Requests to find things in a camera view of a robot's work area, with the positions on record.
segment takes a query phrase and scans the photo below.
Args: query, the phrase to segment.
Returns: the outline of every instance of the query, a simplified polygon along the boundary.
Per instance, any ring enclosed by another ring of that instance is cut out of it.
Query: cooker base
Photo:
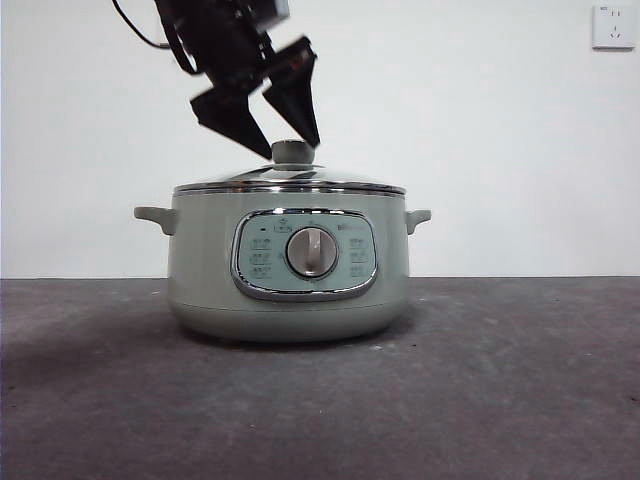
[[[400,300],[333,310],[269,312],[169,303],[180,322],[191,330],[252,342],[314,342],[355,337],[381,330],[407,306],[406,301]]]

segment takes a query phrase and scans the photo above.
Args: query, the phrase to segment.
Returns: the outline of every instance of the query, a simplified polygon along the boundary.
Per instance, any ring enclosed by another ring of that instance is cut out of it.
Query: pot handle
[[[155,222],[165,235],[174,235],[178,226],[178,211],[171,208],[136,207],[133,216],[141,220]]]
[[[414,210],[412,212],[406,212],[405,223],[407,224],[407,235],[411,235],[416,226],[422,222],[431,220],[431,210]]]

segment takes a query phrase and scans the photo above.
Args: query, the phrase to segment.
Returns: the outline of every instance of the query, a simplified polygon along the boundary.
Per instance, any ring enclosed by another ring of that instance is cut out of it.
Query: cable
[[[131,22],[131,20],[129,20],[127,15],[122,11],[122,9],[120,8],[120,5],[118,5],[118,0],[112,0],[112,2],[113,2],[113,6],[116,7],[116,11],[120,14],[120,16],[125,21],[125,23],[127,25],[129,25],[131,30],[133,30],[134,33],[138,37],[140,37],[140,40],[142,40],[144,43],[146,43],[147,45],[149,45],[149,46],[151,46],[153,48],[159,48],[160,50],[170,50],[171,49],[171,46],[168,43],[154,43],[151,40],[149,40],[147,37],[145,37],[142,34],[142,32],[136,28],[136,26],[133,24],[133,22]]]

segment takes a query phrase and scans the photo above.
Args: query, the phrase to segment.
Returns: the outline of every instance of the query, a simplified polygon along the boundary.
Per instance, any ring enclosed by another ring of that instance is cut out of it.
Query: white knob
[[[321,277],[331,270],[337,257],[335,240],[321,228],[298,230],[287,245],[289,265],[304,277]]]

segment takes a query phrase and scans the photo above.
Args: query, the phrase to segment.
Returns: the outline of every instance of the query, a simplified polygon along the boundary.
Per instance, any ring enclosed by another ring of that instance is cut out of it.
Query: robotic arm
[[[301,37],[276,52],[267,30],[289,16],[287,0],[155,0],[168,44],[184,71],[213,88],[191,100],[201,125],[265,158],[271,147],[249,112],[248,96],[265,79],[271,106],[312,147],[320,143],[311,96],[316,54]],[[113,3],[127,24],[147,43]],[[193,66],[187,56],[195,60]]]

